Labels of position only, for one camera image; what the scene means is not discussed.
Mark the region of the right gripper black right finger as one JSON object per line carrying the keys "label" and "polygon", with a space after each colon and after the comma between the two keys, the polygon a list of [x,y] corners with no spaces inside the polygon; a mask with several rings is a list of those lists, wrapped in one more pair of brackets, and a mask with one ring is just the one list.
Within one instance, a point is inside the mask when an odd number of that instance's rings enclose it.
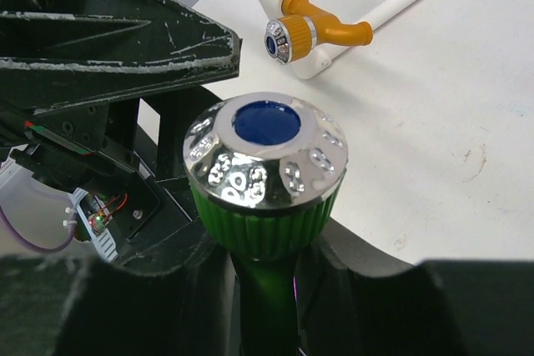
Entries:
{"label": "right gripper black right finger", "polygon": [[300,255],[299,323],[308,355],[530,355],[533,265],[409,264],[339,223]]}

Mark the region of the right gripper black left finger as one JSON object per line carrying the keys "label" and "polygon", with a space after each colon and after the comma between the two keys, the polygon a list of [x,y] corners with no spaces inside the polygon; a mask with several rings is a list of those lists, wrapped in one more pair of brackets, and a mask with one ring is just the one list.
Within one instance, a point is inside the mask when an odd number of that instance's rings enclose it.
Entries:
{"label": "right gripper black left finger", "polygon": [[118,263],[1,260],[4,355],[231,355],[234,270],[203,230],[180,230]]}

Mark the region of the green water faucet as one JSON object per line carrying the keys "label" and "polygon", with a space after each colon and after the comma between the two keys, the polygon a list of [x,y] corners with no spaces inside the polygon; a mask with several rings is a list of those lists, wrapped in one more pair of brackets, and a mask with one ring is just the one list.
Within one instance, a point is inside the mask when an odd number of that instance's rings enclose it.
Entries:
{"label": "green water faucet", "polygon": [[240,352],[296,355],[296,264],[344,180],[342,128],[300,98],[250,93],[202,112],[182,153],[201,221],[239,280]]}

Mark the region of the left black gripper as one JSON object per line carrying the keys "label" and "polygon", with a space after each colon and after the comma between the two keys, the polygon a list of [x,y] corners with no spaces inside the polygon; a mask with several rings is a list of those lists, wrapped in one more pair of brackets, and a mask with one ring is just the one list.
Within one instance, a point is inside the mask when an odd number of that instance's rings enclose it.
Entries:
{"label": "left black gripper", "polygon": [[1,0],[2,152],[71,197],[70,238],[108,228],[119,256],[182,253],[187,112],[150,98],[152,141],[139,100],[101,102],[234,78],[240,48],[233,30],[175,0]]}

